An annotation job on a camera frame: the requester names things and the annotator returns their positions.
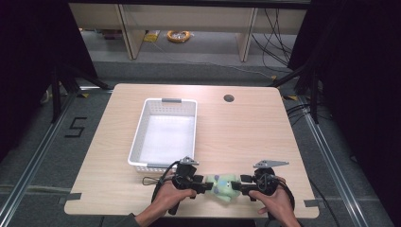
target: metal rod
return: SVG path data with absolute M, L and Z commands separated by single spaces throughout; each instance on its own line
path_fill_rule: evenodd
M 79 87 L 79 91 L 78 94 L 108 94 L 108 93 L 112 93 L 112 90 L 105 90 L 105 89 L 101 89 L 99 87 L 96 86 L 80 86 Z
M 12 216 L 14 215 L 18 205 L 20 204 L 26 192 L 26 189 L 28 188 L 33 177 L 38 171 L 45 154 L 47 153 L 54 138 L 56 137 L 57 131 L 59 130 L 60 125 L 65 118 L 65 115 L 69 107 L 73 103 L 76 95 L 77 94 L 73 93 L 67 96 L 62 105 L 62 111 L 59 118 L 57 118 L 55 122 L 52 122 L 50 124 L 50 127 L 47 130 L 46 135 L 44 136 L 44 139 L 30 159 L 28 165 L 26 166 L 26 169 L 24 170 L 23 175 L 12 189 L 7 200 L 3 203 L 0 211 L 0 226 L 7 227 L 9 225 L 9 222 L 11 221 Z
M 299 96 L 299 98 L 301 104 L 307 103 L 303 96 Z M 336 184 L 336 187 L 340 192 L 342 200 L 345 203 L 345 207 L 350 214 L 351 220 L 354 222 L 355 226 L 369 226 L 365 216 L 362 213 L 359 202 L 357 201 L 348 182 L 345 180 L 345 177 L 342 175 L 342 171 L 336 161 L 336 158 L 333 155 L 333 152 L 331 151 L 324 138 L 321 128 L 319 127 L 319 125 L 314 123 L 314 120 L 309 114 L 306 115 L 306 122 L 309 125 L 309 128 L 316 139 L 316 142 L 318 143 L 324 161 L 326 162 L 331 176 L 333 177 L 334 183 Z

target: round hole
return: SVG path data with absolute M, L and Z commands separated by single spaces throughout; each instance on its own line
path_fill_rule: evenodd
M 234 101 L 234 97 L 232 95 L 225 95 L 224 100 L 226 102 L 232 102 L 232 101 Z

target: sleeve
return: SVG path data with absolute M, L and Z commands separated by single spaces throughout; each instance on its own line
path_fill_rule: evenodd
M 140 227 L 140 226 L 138 222 L 136 222 L 135 215 L 133 213 L 130 213 L 128 216 L 126 216 L 124 219 L 118 222 L 118 224 L 115 225 L 114 227 Z

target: wooden table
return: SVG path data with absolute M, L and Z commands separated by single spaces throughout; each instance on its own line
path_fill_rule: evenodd
M 235 100 L 227 102 L 224 96 Z M 145 176 L 128 164 L 133 136 L 146 98 L 191 98 L 198 101 L 195 159 L 197 174 L 234 173 L 253 175 L 253 164 L 263 159 L 288 161 L 274 167 L 288 181 L 295 197 L 298 218 L 316 218 L 317 207 L 286 110 L 275 88 L 118 84 L 98 125 L 96 134 L 68 201 L 70 215 L 138 214 L 150 204 L 153 185 L 142 185 Z M 262 218 L 259 201 L 239 196 L 230 203 L 213 195 L 199 194 L 181 202 L 176 217 Z

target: floor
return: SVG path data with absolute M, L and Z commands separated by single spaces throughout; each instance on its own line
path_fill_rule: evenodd
M 188 72 L 194 75 L 201 75 L 204 72 L 204 76 L 213 84 L 224 84 L 220 77 L 226 79 L 225 75 L 237 75 L 236 79 L 240 84 L 264 86 L 275 76 L 280 78 L 289 71 L 272 56 L 263 56 L 255 41 L 251 43 L 247 61 L 241 62 L 236 48 L 235 34 L 232 33 L 193 32 L 186 43 L 173 44 L 166 40 L 166 31 L 161 31 L 155 44 L 143 43 L 140 54 L 134 61 L 128 59 L 123 40 L 105 40 L 101 33 L 95 31 L 82 31 L 81 34 L 99 77 L 110 84 L 133 79 L 134 82 L 147 81 L 146 79 L 153 75 L 163 76 L 162 82 L 165 83 L 180 82 L 181 80 L 167 75 L 166 72 L 174 74 L 176 71 L 177 74 L 185 74 L 183 73 L 186 72 L 185 67 L 189 67 Z M 291 48 L 296 36 L 283 35 L 281 38 L 282 43 Z M 263 46 L 266 43 L 263 34 L 255 34 L 255 39 Z M 280 46 L 280 42 L 276 39 L 273 43 Z M 286 60 L 281 49 L 270 46 L 269 50 L 282 60 Z M 132 65 L 135 65 L 136 69 L 143 67 L 140 71 L 142 75 L 134 74 L 130 69 Z M 221 72 L 221 75 L 210 72 Z M 307 96 L 305 99 L 299 97 L 297 100 L 288 97 L 294 95 L 292 88 L 296 80 L 293 79 L 280 87 L 287 109 L 307 101 Z M 79 84 L 90 85 L 85 81 L 80 81 Z M 18 208 L 11 211 L 12 219 L 2 226 L 113 226 L 122 219 L 121 217 L 76 217 L 63 213 L 63 199 L 74 183 L 109 97 L 110 93 L 90 94 L 89 98 L 74 97 L 71 108 L 55 131 L 37 170 L 32 172 L 32 180 L 28 183 Z M 42 139 L 48 136 L 47 132 L 51 127 L 49 122 L 51 108 L 51 102 L 43 104 L 26 130 L 20 146 L 12 150 L 0 164 L 0 202 L 5 203 L 9 200 L 13 186 L 20 183 L 31 157 L 35 157 L 38 148 L 43 146 Z M 336 182 L 336 173 L 337 176 L 339 174 L 333 173 L 332 168 L 329 167 L 331 159 L 325 157 L 324 148 L 322 148 L 324 146 L 316 140 L 317 135 L 312 132 L 316 128 L 311 126 L 310 117 L 307 110 L 305 111 L 306 113 L 304 110 L 298 110 L 289 114 L 288 118 L 308 176 L 311 182 L 317 185 L 314 187 L 314 193 L 320 204 L 321 214 L 316 219 L 302 219 L 301 222 L 305 226 L 393 226 L 362 170 L 350 159 L 352 152 L 341 137 L 335 121 L 330 118 L 329 110 L 323 105 L 319 107 L 318 129 L 323 133 L 323 144 L 327 145 L 325 149 L 329 149 L 334 163 L 339 166 L 340 176 L 346 181 L 345 184 Z M 67 140 L 64 135 L 72 133 L 69 129 L 70 123 L 77 116 L 90 116 L 82 123 L 85 124 L 84 134 L 79 139 Z M 348 208 L 351 206 L 344 198 L 341 185 L 346 185 L 355 197 L 357 208 L 360 208 L 357 213 L 362 215 L 357 220 L 364 220 L 362 223 L 358 223 L 355 215 L 350 213 Z M 256 226 L 265 226 L 266 220 L 257 219 L 255 223 Z

